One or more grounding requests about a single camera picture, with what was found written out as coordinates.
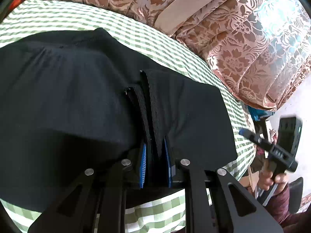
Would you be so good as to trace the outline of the person's right hand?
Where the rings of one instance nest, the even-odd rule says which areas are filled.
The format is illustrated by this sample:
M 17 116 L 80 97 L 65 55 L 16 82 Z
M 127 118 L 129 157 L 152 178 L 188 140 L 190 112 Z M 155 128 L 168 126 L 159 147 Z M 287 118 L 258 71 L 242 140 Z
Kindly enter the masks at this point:
M 281 173 L 273 177 L 273 172 L 269 169 L 269 161 L 265 160 L 259 174 L 259 180 L 257 183 L 258 187 L 262 190 L 268 191 L 274 183 L 278 184 L 278 187 L 274 192 L 274 196 L 276 196 L 280 194 L 288 184 L 288 176 L 286 173 Z

